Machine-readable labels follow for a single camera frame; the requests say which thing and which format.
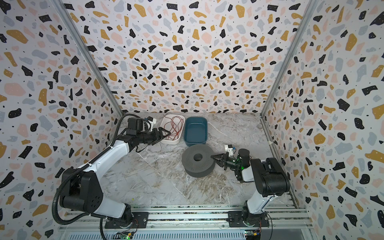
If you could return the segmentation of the grey cable spool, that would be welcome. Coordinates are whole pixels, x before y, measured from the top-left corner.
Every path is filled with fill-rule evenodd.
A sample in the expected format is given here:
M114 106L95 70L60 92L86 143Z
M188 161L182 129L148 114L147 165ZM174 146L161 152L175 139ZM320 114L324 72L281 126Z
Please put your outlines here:
M188 175L193 178L203 178L210 175L215 166L211 158L214 151L208 145L193 145L182 154L182 164Z

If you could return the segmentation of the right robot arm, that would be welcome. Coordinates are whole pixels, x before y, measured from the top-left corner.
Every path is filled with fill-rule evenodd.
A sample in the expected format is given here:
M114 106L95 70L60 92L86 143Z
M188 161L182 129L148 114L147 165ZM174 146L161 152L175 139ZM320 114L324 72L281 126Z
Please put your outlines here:
M230 227L269 227L272 221L265 208L276 197L290 191L288 177L277 159L254 159L247 149L238 150L236 157L232 150L227 150L211 158L224 170L233 171L241 183L254 183L256 186L256 191L245 201L241 211L228 212Z

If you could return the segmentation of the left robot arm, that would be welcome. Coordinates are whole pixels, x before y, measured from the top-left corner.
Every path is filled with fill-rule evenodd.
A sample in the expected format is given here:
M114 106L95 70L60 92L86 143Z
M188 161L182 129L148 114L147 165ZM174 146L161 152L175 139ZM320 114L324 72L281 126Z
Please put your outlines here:
M100 185L102 177L121 158L139 145L153 146L171 135L163 127L155 127L156 119L125 114L109 145L98 155L78 168L69 168L62 174L52 203L52 216L56 223L69 225L85 216L111 221L119 228L134 223L131 206L105 197Z

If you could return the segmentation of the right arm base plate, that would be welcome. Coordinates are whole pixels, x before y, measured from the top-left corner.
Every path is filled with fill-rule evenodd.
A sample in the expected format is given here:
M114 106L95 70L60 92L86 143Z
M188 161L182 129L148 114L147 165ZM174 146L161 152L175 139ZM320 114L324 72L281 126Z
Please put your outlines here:
M269 217L266 213L248 214L242 211L229 211L227 222L230 228L259 228L269 227Z

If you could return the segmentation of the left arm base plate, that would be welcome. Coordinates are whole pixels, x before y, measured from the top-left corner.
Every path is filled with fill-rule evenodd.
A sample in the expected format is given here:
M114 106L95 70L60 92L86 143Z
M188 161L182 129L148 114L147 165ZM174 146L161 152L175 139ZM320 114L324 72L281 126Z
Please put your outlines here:
M121 218L108 217L105 223L106 229L145 229L148 223L148 212L129 212Z

